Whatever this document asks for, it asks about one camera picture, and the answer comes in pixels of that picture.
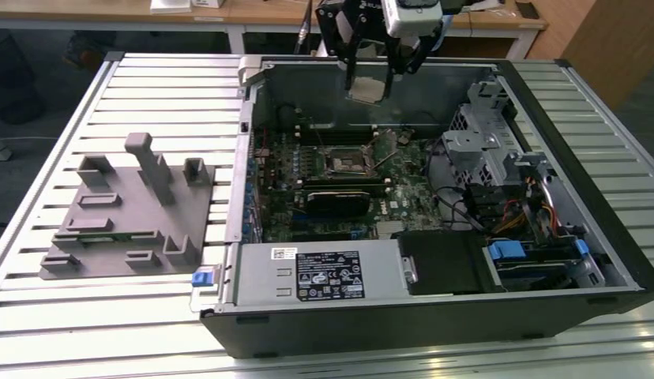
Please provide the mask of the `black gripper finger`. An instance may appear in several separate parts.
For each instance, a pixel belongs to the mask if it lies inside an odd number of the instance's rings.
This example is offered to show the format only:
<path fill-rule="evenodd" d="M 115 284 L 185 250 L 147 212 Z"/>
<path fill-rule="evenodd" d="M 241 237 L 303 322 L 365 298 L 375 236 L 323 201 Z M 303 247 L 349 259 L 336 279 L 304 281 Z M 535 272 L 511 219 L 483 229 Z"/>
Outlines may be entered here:
<path fill-rule="evenodd" d="M 361 9 L 353 2 L 320 2 L 315 16 L 325 52 L 344 67 L 344 89 L 349 90 L 361 41 Z"/>
<path fill-rule="evenodd" d="M 437 42 L 444 37 L 444 22 L 439 20 L 437 26 L 432 29 L 432 32 L 427 36 L 417 37 L 417 45 L 411 51 L 409 55 L 401 54 L 401 38 L 385 36 L 384 47 L 387 54 L 387 74 L 384 79 L 384 92 L 383 97 L 388 98 L 391 94 L 392 84 L 396 77 L 403 76 L 405 73 L 413 74 L 417 72 L 420 65 L 425 61 L 429 52 L 435 48 Z"/>

